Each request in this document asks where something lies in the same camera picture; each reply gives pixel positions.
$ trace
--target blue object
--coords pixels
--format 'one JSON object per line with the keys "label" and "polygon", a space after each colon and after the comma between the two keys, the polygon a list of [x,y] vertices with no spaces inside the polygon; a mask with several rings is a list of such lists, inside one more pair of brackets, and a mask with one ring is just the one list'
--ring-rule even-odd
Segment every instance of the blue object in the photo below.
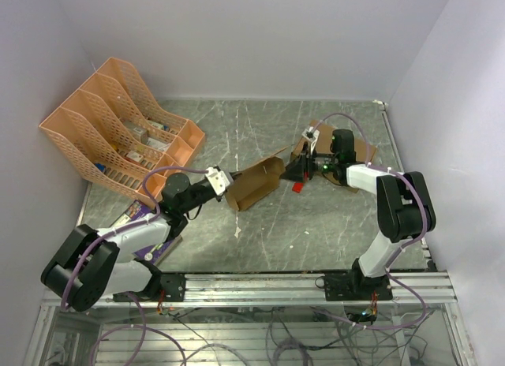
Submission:
{"label": "blue object", "polygon": [[96,163],[96,167],[98,167],[98,170],[100,170],[102,173],[105,173],[105,165],[102,165],[101,163]]}

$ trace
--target open cardboard box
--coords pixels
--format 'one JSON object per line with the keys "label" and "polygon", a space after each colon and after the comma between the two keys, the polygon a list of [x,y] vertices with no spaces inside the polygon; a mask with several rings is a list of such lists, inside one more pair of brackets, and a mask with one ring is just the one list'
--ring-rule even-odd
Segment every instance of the open cardboard box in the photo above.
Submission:
{"label": "open cardboard box", "polygon": [[[319,120],[311,120],[310,125],[313,127],[315,126]],[[333,133],[333,130],[335,129],[331,125],[327,125],[324,123],[321,123],[317,129],[320,131],[319,138],[317,139],[316,143],[316,151],[318,153],[331,153],[330,152],[330,145],[331,145],[331,136]],[[303,143],[306,140],[304,138],[300,138],[298,141],[298,144],[296,147],[294,147],[294,150],[291,152],[290,156],[290,161],[293,161],[297,156],[300,154],[301,149],[303,148]],[[376,155],[377,148],[374,147],[373,145],[368,145],[370,149],[370,162],[373,160],[373,157]],[[366,158],[366,143],[361,140],[361,139],[354,139],[354,150],[356,151],[356,160],[358,162],[364,162]],[[340,186],[340,183],[333,178],[333,175],[331,174],[326,174],[326,178],[333,183],[334,185]],[[357,192],[357,189],[351,188],[351,187],[346,187],[346,189],[349,189],[351,192]]]}
{"label": "open cardboard box", "polygon": [[279,177],[286,168],[284,162],[275,156],[286,149],[287,147],[279,149],[273,155],[240,171],[240,176],[235,179],[225,194],[228,205],[235,211],[245,211],[255,202],[277,189]]}

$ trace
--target gray table surface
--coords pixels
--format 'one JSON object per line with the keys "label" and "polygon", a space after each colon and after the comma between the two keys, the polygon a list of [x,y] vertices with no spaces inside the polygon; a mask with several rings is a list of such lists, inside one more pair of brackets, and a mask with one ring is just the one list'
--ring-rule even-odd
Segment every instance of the gray table surface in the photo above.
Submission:
{"label": "gray table surface", "polygon": [[[195,168],[219,165],[224,170],[241,170],[285,146],[288,150],[279,157],[287,162],[290,149],[311,119],[346,112],[361,123],[368,141],[377,146],[374,163],[398,170],[390,134],[376,103],[171,100],[161,104],[194,120],[207,134]],[[328,124],[353,128],[345,118],[331,118]],[[205,204],[199,218],[182,233],[183,242],[159,267],[184,272],[349,268],[377,234],[375,197],[362,191],[351,193],[321,177],[313,178],[300,194],[291,191],[292,185],[280,181],[278,189],[243,212],[232,210],[225,200]],[[82,222],[91,227],[109,226],[130,203],[129,198],[93,185]],[[425,267],[420,244],[409,247],[394,265]]]}

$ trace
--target white wall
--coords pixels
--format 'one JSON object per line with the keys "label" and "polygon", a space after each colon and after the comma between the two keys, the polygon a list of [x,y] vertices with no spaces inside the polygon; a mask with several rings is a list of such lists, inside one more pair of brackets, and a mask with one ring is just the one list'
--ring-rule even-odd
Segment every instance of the white wall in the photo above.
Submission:
{"label": "white wall", "polygon": [[60,0],[157,96],[389,99],[447,0]]}
{"label": "white wall", "polygon": [[427,178],[430,249],[481,366],[503,364],[505,334],[504,2],[450,0],[390,105],[403,162]]}
{"label": "white wall", "polygon": [[18,365],[84,192],[37,126],[92,67],[58,0],[0,0],[0,44],[0,363]]}

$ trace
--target purple box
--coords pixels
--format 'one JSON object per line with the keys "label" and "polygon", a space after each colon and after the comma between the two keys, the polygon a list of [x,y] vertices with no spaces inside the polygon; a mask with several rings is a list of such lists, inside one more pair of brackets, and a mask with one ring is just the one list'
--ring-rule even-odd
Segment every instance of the purple box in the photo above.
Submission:
{"label": "purple box", "polygon": [[[139,200],[135,200],[128,209],[112,224],[113,227],[124,226],[128,222],[132,222],[139,218],[143,218],[151,212],[151,208],[141,203]],[[142,260],[146,260],[154,265],[161,261],[161,259],[166,255],[168,248],[174,243],[174,240],[167,241],[163,244],[148,246],[147,248],[142,248],[135,253],[135,256]]]}

